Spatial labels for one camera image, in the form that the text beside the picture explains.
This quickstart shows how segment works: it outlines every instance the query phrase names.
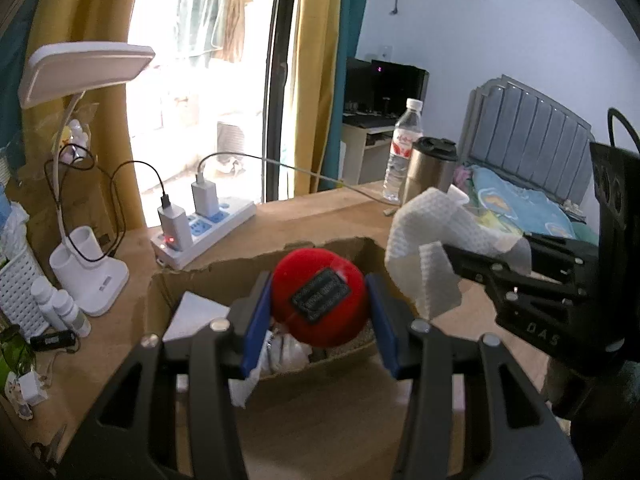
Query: power strip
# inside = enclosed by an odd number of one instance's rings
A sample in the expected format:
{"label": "power strip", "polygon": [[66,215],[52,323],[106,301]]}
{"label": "power strip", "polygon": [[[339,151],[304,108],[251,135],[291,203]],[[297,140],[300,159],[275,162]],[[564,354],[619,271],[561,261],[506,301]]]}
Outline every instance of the power strip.
{"label": "power strip", "polygon": [[197,213],[188,216],[193,245],[177,251],[165,240],[164,233],[151,238],[156,259],[161,265],[182,270],[213,244],[219,242],[233,229],[246,222],[256,213],[255,203],[243,198],[220,199],[220,210],[210,218]]}

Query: small white bottle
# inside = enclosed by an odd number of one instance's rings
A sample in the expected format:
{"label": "small white bottle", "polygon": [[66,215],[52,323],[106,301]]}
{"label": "small white bottle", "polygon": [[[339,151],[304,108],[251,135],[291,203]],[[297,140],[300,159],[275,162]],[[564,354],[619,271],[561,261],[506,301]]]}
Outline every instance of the small white bottle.
{"label": "small white bottle", "polygon": [[80,337],[87,337],[91,332],[91,324],[84,312],[76,305],[74,299],[66,290],[57,290],[53,294],[53,308],[66,326]]}
{"label": "small white bottle", "polygon": [[[69,121],[68,126],[71,129],[71,137],[69,138],[71,143],[86,148],[87,144],[89,143],[89,136],[82,129],[82,124],[80,124],[80,121],[78,121],[78,119],[72,119],[71,121]],[[84,158],[86,156],[86,153],[84,152],[84,150],[76,150],[76,156]]]}
{"label": "small white bottle", "polygon": [[44,319],[56,330],[66,330],[65,322],[60,319],[53,308],[52,299],[55,291],[55,287],[44,276],[37,277],[31,283],[31,295],[36,300]]}

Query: white charging cable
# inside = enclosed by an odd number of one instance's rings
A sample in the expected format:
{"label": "white charging cable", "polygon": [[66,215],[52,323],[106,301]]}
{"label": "white charging cable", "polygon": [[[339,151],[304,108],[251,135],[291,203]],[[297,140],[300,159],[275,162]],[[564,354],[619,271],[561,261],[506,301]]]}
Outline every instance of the white charging cable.
{"label": "white charging cable", "polygon": [[263,162],[267,162],[268,164],[274,164],[276,166],[282,166],[283,168],[287,168],[289,170],[299,171],[300,173],[305,173],[305,174],[308,174],[310,176],[314,176],[316,178],[319,178],[321,180],[326,180],[328,182],[333,182],[334,184],[338,184],[339,186],[344,186],[347,189],[351,189],[352,191],[355,191],[356,193],[360,193],[361,195],[364,195],[367,198],[375,200],[376,202],[380,202],[381,204],[384,204],[384,205],[390,205],[390,206],[394,206],[394,207],[399,207],[400,206],[400,204],[398,202],[390,202],[389,200],[385,200],[384,198],[379,198],[379,197],[377,197],[375,195],[372,195],[371,193],[367,193],[366,191],[358,189],[357,187],[350,186],[349,184],[345,184],[344,182],[342,182],[340,180],[336,180],[335,178],[331,178],[330,176],[325,176],[325,175],[322,175],[322,174],[319,174],[319,173],[314,173],[313,171],[309,171],[309,170],[303,170],[302,168],[297,168],[295,166],[290,166],[289,164],[285,164],[284,162],[280,162],[279,160],[274,160],[272,158],[267,158],[265,156],[249,155],[248,153],[243,153],[243,152],[214,152],[214,153],[209,153],[209,155],[205,156],[198,163],[198,173],[196,173],[196,182],[197,183],[204,182],[204,176],[203,176],[203,173],[202,173],[203,170],[204,170],[204,163],[208,159],[210,159],[211,157],[218,156],[218,155],[248,156],[249,158],[255,158],[257,160],[261,160]]}
{"label": "white charging cable", "polygon": [[70,247],[70,244],[66,239],[65,227],[62,221],[62,208],[60,207],[60,141],[62,140],[62,132],[65,130],[65,126],[69,122],[71,114],[74,112],[78,101],[82,99],[82,96],[84,96],[84,92],[79,92],[71,96],[71,101],[69,101],[69,104],[65,108],[62,120],[60,121],[60,127],[56,133],[56,138],[53,141],[53,197],[56,201],[58,229],[60,231],[60,240],[66,245],[66,248],[72,252],[74,252],[74,250]]}

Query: teal curtain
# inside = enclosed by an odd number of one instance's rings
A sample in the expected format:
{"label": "teal curtain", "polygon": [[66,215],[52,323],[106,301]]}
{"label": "teal curtain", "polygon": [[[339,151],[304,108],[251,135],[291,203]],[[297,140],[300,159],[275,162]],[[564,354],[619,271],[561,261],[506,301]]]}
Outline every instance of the teal curtain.
{"label": "teal curtain", "polygon": [[[322,174],[333,178],[338,178],[347,58],[356,55],[366,3],[367,0],[340,0],[340,29],[335,62],[334,104],[321,170]],[[318,185],[319,190],[331,189],[332,187],[334,187],[333,184],[324,180],[320,181]]]}
{"label": "teal curtain", "polygon": [[7,159],[12,170],[24,165],[18,86],[37,5],[38,0],[25,0],[0,38],[0,149],[7,149]]}

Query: hanging clothes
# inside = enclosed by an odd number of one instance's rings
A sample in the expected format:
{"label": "hanging clothes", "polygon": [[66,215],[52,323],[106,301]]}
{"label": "hanging clothes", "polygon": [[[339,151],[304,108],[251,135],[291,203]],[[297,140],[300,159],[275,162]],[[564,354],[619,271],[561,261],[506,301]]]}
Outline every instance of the hanging clothes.
{"label": "hanging clothes", "polygon": [[209,65],[225,41],[226,0],[178,0],[175,41],[178,57],[191,66]]}
{"label": "hanging clothes", "polygon": [[226,23],[221,50],[214,57],[231,63],[242,61],[244,52],[244,8],[253,0],[225,0]]}

